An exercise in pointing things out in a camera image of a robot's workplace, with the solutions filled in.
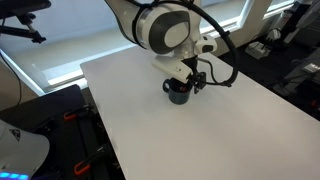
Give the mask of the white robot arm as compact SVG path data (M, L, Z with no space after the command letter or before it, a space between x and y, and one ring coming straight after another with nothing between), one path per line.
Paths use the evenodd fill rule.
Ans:
M200 33L201 16L191 9L200 1L182 0L104 0L122 35L130 42L156 54L152 65L178 83L190 83L195 92L206 84L206 74L197 70L199 55L213 52L217 43Z

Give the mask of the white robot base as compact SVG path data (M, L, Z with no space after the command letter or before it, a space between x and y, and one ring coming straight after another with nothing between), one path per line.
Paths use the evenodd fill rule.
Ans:
M0 120L0 180L31 180L49 149L45 136Z

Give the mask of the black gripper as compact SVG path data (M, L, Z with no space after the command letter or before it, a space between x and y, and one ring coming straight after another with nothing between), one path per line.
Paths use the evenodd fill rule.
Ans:
M192 75L188 76L188 80L194 87L194 93L197 94L206 86L206 73L198 71L198 57L184 59L183 63L192 70Z

